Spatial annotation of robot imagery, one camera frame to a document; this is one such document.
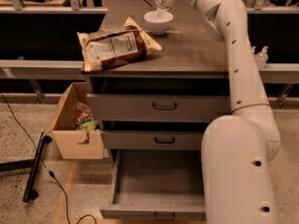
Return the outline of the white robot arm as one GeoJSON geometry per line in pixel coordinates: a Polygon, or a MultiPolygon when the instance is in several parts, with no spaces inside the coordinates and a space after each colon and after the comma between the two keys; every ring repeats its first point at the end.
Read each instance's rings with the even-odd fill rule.
{"type": "Polygon", "coordinates": [[[185,0],[225,42],[231,113],[206,128],[201,147],[207,224],[278,224],[268,162],[280,134],[248,35],[241,0],[185,0]]]}

